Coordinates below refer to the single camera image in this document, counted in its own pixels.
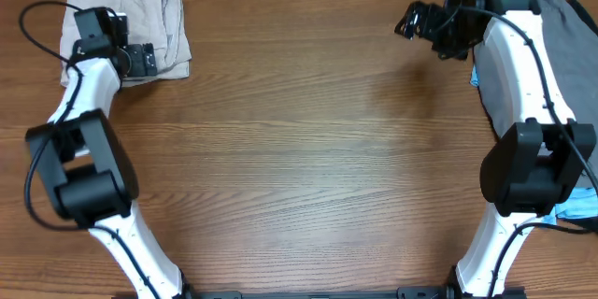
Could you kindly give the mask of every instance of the dark gray fabric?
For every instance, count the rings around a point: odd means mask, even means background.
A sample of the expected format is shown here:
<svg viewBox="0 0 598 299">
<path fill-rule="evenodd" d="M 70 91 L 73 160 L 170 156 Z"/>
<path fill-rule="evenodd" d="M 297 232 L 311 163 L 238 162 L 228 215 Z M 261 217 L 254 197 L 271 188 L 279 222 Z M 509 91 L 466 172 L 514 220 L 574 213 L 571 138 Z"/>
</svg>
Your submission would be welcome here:
<svg viewBox="0 0 598 299">
<path fill-rule="evenodd" d="M 538 0 L 542 8 L 543 35 L 550 65 L 567 105 L 579 123 L 598 128 L 598 36 L 565 0 Z M 512 107 L 508 93 L 500 88 L 498 72 L 483 44 L 475 47 L 476 67 L 482 104 L 494 131 L 502 136 L 511 126 Z M 598 150 L 590 158 L 598 164 Z M 590 187 L 585 172 L 578 187 Z"/>
</svg>

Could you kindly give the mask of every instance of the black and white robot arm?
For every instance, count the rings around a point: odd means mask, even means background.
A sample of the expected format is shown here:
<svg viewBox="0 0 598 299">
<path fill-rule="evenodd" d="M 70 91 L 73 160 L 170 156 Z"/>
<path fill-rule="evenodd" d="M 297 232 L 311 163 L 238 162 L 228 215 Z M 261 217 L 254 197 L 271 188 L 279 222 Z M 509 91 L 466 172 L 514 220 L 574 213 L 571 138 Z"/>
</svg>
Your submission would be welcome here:
<svg viewBox="0 0 598 299">
<path fill-rule="evenodd" d="M 545 108 L 543 85 L 530 48 L 504 22 L 456 11 L 456 7 L 468 6 L 468 3 L 479 7 L 482 4 L 482 9 L 500 13 L 534 41 L 558 118 L 567 122 L 567 130 L 586 160 L 596 142 L 593 127 L 576 124 L 575 115 L 562 99 L 544 48 L 542 18 L 534 0 L 448 0 L 444 7 L 413 3 L 395 32 L 407 38 L 417 35 L 431 40 L 433 50 L 438 51 L 441 59 L 463 59 L 472 42 L 484 43 L 498 71 L 503 92 L 507 93 L 504 104 L 512 110 L 509 123 L 513 126 L 482 163 L 480 184 L 488 203 L 469 250 L 455 267 L 452 288 L 450 291 L 438 290 L 439 287 L 399 288 L 395 292 L 399 299 L 486 297 L 494 280 L 492 294 L 525 298 L 520 292 L 514 296 L 505 294 L 505 278 L 532 228 L 515 238 L 493 279 L 499 255 L 518 227 L 541 221 L 555 204 L 569 197 L 582 169 L 553 127 L 554 120 Z M 89 24 L 97 19 L 102 28 L 96 33 L 118 39 L 112 26 L 102 24 L 109 16 L 104 9 L 96 8 L 92 14 L 78 24 Z M 81 57 L 77 66 L 83 73 L 77 97 L 72 95 L 78 73 L 71 68 L 67 71 L 70 81 L 63 101 L 50 117 L 49 124 L 30 129 L 26 137 L 32 154 L 45 137 L 52 137 L 37 167 L 50 202 L 62 218 L 73 219 L 79 227 L 89 228 L 91 235 L 108 249 L 131 280 L 138 298 L 193 298 L 181 271 L 164 254 L 141 216 L 135 200 L 138 196 L 135 172 L 107 122 L 112 98 L 122 81 L 127 80 L 126 75 L 132 74 L 132 52 L 127 51 L 140 49 L 126 49 L 126 43 L 117 43 L 95 53 L 94 48 L 102 43 L 86 41 L 86 34 L 81 36 L 81 42 L 74 48 L 74 53 Z M 117 57 L 123 52 L 127 57 Z M 155 62 L 151 62 L 153 55 L 143 56 L 142 60 L 147 56 L 147 68 L 155 66 Z M 122 60 L 129 60 L 129 64 L 123 65 Z M 134 69 L 133 73 L 144 76 L 152 72 L 153 69 L 145 72 Z M 75 104 L 60 125 L 60 132 L 56 132 L 51 123 L 64 113 L 67 102 L 73 98 Z M 552 154 L 538 157 L 542 147 L 552 150 Z M 63 163 L 80 155 L 91 155 L 93 164 L 65 171 Z M 130 253 L 114 236 L 97 227 L 117 233 Z M 363 293 L 343 295 L 345 298 L 376 297 Z M 258 295 L 243 294 L 243 297 Z M 335 294 L 329 293 L 326 297 L 334 298 Z"/>
</svg>

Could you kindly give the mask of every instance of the wooden table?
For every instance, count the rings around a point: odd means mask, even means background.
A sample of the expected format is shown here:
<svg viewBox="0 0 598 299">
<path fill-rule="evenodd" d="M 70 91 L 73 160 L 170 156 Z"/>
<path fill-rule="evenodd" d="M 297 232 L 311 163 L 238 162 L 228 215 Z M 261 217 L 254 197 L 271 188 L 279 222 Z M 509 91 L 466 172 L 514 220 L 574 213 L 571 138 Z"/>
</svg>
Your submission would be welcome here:
<svg viewBox="0 0 598 299">
<path fill-rule="evenodd" d="M 63 94 L 58 62 L 18 29 L 34 1 L 0 0 L 0 297 L 130 292 L 88 234 L 48 232 L 23 208 L 25 130 Z M 110 119 L 146 221 L 198 290 L 441 284 L 463 256 L 494 138 L 471 62 L 392 33 L 411 1 L 184 0 L 191 76 L 123 90 Z M 598 0 L 581 2 L 598 14 Z M 57 49 L 63 15 L 39 9 L 27 25 Z M 593 298 L 596 243 L 534 231 L 507 282 Z"/>
</svg>

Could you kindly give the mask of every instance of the gray cloth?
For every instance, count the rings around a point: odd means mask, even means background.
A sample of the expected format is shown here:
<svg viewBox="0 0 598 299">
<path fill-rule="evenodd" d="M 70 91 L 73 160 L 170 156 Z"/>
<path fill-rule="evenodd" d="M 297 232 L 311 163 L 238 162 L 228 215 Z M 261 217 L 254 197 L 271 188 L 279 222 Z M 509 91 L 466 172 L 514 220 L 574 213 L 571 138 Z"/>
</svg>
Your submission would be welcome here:
<svg viewBox="0 0 598 299">
<path fill-rule="evenodd" d="M 183 4 L 181 0 L 67 0 L 81 8 L 110 7 L 127 15 L 129 22 L 129 44 L 152 43 L 158 68 L 157 78 L 141 81 L 124 81 L 123 86 L 147 83 L 155 79 L 178 79 L 189 76 L 191 51 L 185 36 Z M 64 14 L 63 36 L 60 53 L 69 58 L 73 43 L 80 38 L 74 10 L 68 8 Z M 68 77 L 63 71 L 61 83 L 66 85 Z"/>
<path fill-rule="evenodd" d="M 598 36 L 565 0 L 538 0 L 542 8 L 543 35 L 550 65 L 567 105 L 577 122 L 598 128 Z M 482 104 L 492 119 L 494 131 L 502 136 L 511 126 L 511 109 L 502 93 L 497 69 L 483 44 L 475 47 Z M 598 164 L 598 150 L 590 157 Z M 578 187 L 590 187 L 584 174 Z"/>
</svg>

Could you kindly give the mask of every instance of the white cloth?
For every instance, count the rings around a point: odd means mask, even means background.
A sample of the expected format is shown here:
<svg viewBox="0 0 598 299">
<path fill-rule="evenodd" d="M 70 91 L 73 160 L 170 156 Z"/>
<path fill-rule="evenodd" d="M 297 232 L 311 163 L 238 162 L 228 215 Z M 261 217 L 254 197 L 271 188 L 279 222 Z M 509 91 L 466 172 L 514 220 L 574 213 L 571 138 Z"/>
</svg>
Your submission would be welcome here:
<svg viewBox="0 0 598 299">
<path fill-rule="evenodd" d="M 129 23 L 129 44 L 151 43 L 156 55 L 157 78 L 140 81 L 124 81 L 122 86 L 134 86 L 155 79 L 179 79 L 189 76 L 191 50 L 185 36 L 183 3 L 181 0 L 67 0 L 80 8 L 110 7 L 116 12 L 126 13 Z M 74 9 L 64 14 L 63 37 L 60 53 L 70 58 L 73 44 L 80 39 Z M 61 84 L 68 83 L 63 71 Z"/>
</svg>

